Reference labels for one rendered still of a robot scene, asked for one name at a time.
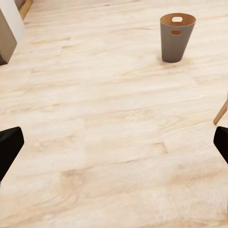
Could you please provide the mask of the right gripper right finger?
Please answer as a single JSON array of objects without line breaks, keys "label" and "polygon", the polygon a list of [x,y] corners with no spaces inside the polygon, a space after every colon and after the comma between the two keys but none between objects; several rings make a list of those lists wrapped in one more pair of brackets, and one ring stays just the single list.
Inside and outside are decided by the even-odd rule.
[{"label": "right gripper right finger", "polygon": [[228,163],[228,128],[217,127],[213,143]]}]

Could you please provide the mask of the trash can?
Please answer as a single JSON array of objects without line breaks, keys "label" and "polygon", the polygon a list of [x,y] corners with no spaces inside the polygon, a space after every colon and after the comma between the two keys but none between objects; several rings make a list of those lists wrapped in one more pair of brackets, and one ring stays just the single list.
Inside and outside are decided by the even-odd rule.
[{"label": "trash can", "polygon": [[[181,22],[174,22],[172,18],[179,17]],[[160,18],[161,57],[168,63],[181,60],[193,31],[196,18],[185,13],[171,13]]]}]

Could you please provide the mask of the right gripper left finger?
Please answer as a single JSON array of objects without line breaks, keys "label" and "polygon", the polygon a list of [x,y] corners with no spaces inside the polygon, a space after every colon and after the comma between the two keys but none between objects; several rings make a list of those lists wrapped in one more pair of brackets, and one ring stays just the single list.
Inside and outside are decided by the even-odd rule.
[{"label": "right gripper left finger", "polygon": [[0,182],[24,145],[20,126],[0,132]]}]

